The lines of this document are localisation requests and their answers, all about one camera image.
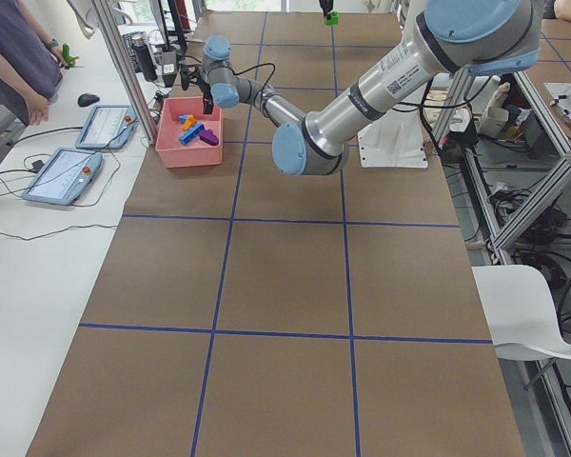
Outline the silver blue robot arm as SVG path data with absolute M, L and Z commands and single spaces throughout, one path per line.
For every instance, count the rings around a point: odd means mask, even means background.
M 401 42 L 320 111 L 305 113 L 275 89 L 234 73 L 231 45 L 211 35 L 202 78 L 222 109 L 239 103 L 275 126 L 272 159 L 284 174 L 329 175 L 343 168 L 349 140 L 438 73 L 493 75 L 526 70 L 538 59 L 543 3 L 531 0 L 416 1 Z

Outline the person's bare hand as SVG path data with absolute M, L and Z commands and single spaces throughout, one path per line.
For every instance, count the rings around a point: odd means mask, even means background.
M 25 98 L 29 112 L 29 124 L 38 126 L 49 120 L 49 100 L 45 97 L 33 93 Z

